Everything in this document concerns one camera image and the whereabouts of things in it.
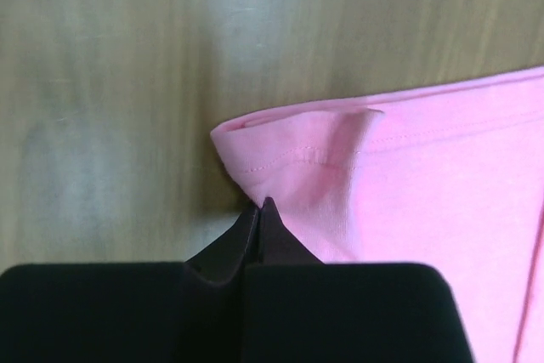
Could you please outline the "pink t shirt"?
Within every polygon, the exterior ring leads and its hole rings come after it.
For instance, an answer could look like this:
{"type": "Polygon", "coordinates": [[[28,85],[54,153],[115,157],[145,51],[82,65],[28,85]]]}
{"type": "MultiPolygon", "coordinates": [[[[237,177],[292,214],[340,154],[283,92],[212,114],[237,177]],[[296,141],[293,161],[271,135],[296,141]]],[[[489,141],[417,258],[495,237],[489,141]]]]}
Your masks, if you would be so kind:
{"type": "Polygon", "coordinates": [[[317,258],[431,265],[477,361],[542,361],[542,68],[257,111],[211,137],[317,258]]]}

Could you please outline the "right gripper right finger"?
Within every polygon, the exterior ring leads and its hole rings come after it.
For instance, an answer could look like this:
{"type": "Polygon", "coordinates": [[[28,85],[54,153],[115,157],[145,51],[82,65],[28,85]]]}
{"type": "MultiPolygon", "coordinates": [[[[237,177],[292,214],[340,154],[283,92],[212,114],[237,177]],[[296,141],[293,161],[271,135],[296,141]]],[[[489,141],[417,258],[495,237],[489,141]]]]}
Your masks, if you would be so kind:
{"type": "Polygon", "coordinates": [[[245,362],[470,362],[456,302],[425,264],[323,264],[260,211],[259,260],[244,271],[245,362]]]}

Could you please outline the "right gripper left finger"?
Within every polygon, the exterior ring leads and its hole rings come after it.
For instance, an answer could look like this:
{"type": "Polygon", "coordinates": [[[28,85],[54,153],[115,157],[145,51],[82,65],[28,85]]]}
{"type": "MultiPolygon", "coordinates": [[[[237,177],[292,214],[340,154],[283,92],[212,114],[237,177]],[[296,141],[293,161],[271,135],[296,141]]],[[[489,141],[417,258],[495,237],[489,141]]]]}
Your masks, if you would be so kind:
{"type": "Polygon", "coordinates": [[[259,210],[184,262],[21,264],[1,276],[4,362],[237,362],[259,210]]]}

